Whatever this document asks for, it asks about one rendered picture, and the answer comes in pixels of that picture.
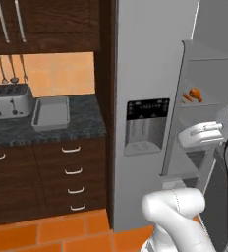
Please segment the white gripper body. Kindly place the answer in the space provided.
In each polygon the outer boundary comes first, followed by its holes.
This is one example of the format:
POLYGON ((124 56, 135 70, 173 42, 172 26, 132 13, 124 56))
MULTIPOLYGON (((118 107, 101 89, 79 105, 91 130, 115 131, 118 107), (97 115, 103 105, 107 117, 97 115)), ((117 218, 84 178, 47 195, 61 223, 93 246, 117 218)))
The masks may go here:
POLYGON ((217 144, 224 140, 222 128, 223 125, 216 121, 202 122, 183 130, 178 139, 183 148, 217 144))

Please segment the brown chicken drumstick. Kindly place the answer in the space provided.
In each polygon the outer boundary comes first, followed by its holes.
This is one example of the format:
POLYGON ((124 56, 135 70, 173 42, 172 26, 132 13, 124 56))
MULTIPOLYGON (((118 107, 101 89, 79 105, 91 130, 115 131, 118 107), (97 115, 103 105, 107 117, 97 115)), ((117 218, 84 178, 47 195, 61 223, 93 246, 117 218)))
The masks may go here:
POLYGON ((202 102, 200 90, 197 88, 190 89, 189 96, 195 98, 198 102, 202 102))

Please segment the grey tupperware container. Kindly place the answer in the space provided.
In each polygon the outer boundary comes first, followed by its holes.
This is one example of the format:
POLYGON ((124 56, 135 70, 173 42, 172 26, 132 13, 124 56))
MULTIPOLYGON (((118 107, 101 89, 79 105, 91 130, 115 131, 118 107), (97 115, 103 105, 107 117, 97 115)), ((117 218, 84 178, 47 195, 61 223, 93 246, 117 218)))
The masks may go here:
POLYGON ((66 129, 70 123, 67 96, 42 97, 35 103, 31 126, 36 132, 66 129))

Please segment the grey open fridge door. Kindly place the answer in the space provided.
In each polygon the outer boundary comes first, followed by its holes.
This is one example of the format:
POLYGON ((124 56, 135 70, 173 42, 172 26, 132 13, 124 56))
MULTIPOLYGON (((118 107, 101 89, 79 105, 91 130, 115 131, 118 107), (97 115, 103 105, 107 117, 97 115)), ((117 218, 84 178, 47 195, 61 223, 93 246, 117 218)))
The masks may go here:
POLYGON ((217 121, 217 113, 228 104, 228 54, 194 40, 185 40, 179 83, 171 118, 166 154, 161 171, 164 189, 196 187, 204 191, 213 170, 217 144, 183 148, 178 135, 202 122, 217 121), (200 90, 202 102, 189 95, 200 90))

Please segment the grey fridge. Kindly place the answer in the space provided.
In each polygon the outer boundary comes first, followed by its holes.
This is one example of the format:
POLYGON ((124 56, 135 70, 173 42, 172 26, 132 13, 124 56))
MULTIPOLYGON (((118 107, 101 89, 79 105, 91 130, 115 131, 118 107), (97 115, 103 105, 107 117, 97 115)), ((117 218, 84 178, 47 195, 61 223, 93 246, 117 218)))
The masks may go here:
MULTIPOLYGON (((145 195, 170 190, 162 187, 161 171, 183 42, 194 40, 228 54, 228 0, 118 0, 116 10, 114 230, 123 231, 148 224, 145 195)), ((213 170, 201 191, 201 218, 216 252, 228 252, 224 146, 223 141, 216 147, 213 170)))

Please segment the dark wooden drawer front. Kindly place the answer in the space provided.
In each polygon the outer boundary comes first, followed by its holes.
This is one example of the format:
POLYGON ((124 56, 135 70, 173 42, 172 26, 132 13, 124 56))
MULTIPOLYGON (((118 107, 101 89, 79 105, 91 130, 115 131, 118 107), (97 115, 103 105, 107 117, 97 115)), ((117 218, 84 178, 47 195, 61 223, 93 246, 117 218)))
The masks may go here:
POLYGON ((69 180, 78 177, 94 177, 104 174, 105 164, 101 161, 76 161, 76 162, 45 162, 38 165, 43 181, 69 180), (81 174, 66 175, 65 169, 76 171, 83 168, 81 174))
POLYGON ((43 183, 43 190, 46 200, 52 202, 55 200, 68 200, 72 198, 83 198, 89 196, 98 196, 105 193, 105 187, 98 181, 66 181, 56 180, 43 183), (67 189, 80 190, 85 187, 85 191, 80 194, 68 194, 67 189))
POLYGON ((72 161, 76 158, 85 159, 87 157, 96 157, 105 151, 105 138, 84 138, 56 143, 34 144, 34 153, 36 159, 41 162, 48 161, 72 161), (80 146, 81 150, 76 153, 64 154, 61 149, 74 149, 80 146))
POLYGON ((49 216, 61 216, 61 215, 78 214, 78 213, 83 213, 87 211, 104 209, 105 207, 106 207, 106 203, 102 199, 86 199, 86 200, 76 200, 76 201, 72 201, 71 199, 69 199, 69 200, 48 203, 46 205, 46 213, 49 216), (82 211, 73 212, 70 209, 70 206, 80 207, 83 204, 86 204, 86 207, 82 211))

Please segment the dark wooden tall side panel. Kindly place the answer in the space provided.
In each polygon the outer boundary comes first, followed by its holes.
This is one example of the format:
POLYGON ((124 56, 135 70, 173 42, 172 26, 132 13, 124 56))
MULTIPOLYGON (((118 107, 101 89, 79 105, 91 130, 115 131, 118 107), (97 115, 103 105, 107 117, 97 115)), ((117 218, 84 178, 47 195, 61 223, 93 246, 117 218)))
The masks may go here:
POLYGON ((114 228, 114 79, 117 0, 99 0, 100 50, 94 53, 95 94, 106 128, 106 212, 114 228))

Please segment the metal hanging spatula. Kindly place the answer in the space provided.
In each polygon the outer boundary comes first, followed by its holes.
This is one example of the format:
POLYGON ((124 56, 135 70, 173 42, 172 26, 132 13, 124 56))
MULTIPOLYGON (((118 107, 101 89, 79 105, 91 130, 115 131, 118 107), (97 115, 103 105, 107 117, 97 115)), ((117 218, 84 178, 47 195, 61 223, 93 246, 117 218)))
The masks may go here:
POLYGON ((26 72, 26 68, 25 68, 25 62, 24 62, 24 56, 23 54, 20 54, 19 55, 20 57, 20 60, 21 60, 21 63, 22 63, 22 68, 23 68, 23 73, 24 73, 24 81, 25 81, 25 84, 29 84, 29 78, 27 76, 27 72, 26 72))

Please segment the dark wooden base cupboard door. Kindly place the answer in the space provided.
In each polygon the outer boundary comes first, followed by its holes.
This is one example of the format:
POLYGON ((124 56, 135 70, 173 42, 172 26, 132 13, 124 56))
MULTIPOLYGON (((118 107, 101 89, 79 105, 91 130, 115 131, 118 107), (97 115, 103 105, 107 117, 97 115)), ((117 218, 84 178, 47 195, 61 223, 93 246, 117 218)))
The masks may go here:
POLYGON ((38 219, 45 210, 32 146, 0 148, 0 224, 38 219))

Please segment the silver toaster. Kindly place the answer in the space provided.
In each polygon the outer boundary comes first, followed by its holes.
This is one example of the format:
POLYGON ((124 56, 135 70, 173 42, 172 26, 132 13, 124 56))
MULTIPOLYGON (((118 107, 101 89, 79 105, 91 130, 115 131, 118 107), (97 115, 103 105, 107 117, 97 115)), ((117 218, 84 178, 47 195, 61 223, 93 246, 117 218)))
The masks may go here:
POLYGON ((34 108, 34 98, 29 85, 0 85, 0 119, 29 116, 34 108))

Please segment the metal hanging ladle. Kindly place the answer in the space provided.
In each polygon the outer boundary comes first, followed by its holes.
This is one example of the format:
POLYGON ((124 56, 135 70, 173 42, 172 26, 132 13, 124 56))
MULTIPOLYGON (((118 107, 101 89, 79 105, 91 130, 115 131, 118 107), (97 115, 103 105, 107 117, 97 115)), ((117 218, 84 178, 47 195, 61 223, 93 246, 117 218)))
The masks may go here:
POLYGON ((8 58, 9 58, 9 62, 10 62, 12 73, 13 73, 13 77, 10 80, 15 85, 19 82, 19 78, 16 76, 16 73, 15 73, 12 55, 8 55, 8 58))

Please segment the metal hanging spoon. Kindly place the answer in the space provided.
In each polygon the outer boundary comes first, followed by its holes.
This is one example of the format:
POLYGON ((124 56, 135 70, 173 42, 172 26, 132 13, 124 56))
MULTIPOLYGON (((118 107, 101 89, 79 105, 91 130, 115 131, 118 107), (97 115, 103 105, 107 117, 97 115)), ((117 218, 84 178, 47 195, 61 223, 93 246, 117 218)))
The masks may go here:
POLYGON ((9 81, 6 79, 6 76, 5 76, 5 73, 4 73, 1 56, 0 56, 0 70, 1 70, 1 74, 2 74, 2 84, 3 85, 8 85, 9 81))

